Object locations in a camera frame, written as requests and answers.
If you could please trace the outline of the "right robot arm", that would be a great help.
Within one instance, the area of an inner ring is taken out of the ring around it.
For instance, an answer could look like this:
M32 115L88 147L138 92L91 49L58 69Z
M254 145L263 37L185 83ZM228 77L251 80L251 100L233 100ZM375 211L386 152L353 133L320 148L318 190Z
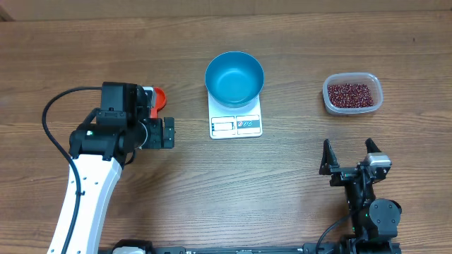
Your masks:
M392 239L398 235L401 206L394 200L377 198L373 185L384 180L392 161L375 142L365 141L367 155L353 167L341 167L330 140L323 142L320 175L329 175L330 186L343 187L349 214L329 226L319 237L316 253L400 253L400 245ZM340 237L334 244L322 243L326 235L342 223L350 220L350 235Z

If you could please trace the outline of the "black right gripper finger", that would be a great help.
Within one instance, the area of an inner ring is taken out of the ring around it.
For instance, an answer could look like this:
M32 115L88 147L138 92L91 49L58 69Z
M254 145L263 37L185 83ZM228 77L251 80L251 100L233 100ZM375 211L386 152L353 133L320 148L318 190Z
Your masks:
M377 147L376 143L371 138L366 139L365 145L367 148L367 153L381 152L381 150Z
M336 155L331 146L329 139L325 139L323 142L323 155L321 165L319 167L320 175L332 175L336 174L340 168Z

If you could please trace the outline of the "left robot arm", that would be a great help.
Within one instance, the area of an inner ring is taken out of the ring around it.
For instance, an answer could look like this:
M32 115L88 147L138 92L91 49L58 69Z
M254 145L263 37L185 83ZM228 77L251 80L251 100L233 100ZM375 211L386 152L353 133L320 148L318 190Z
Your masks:
M69 179L49 253L99 253L109 201L124 167L138 150L172 149L174 119L158 118L165 93L158 87L105 82L101 104L69 138L65 150L50 133L47 113L42 126L69 163Z

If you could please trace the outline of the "red scoop with blue handle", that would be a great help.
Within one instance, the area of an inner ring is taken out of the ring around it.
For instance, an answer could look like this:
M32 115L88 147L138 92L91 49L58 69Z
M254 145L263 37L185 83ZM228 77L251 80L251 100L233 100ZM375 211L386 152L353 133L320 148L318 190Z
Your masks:
M167 99L163 89L159 87L154 87L153 90L154 90L153 98L155 99L155 103L150 110L150 117L152 119L157 119L158 112L165 107Z

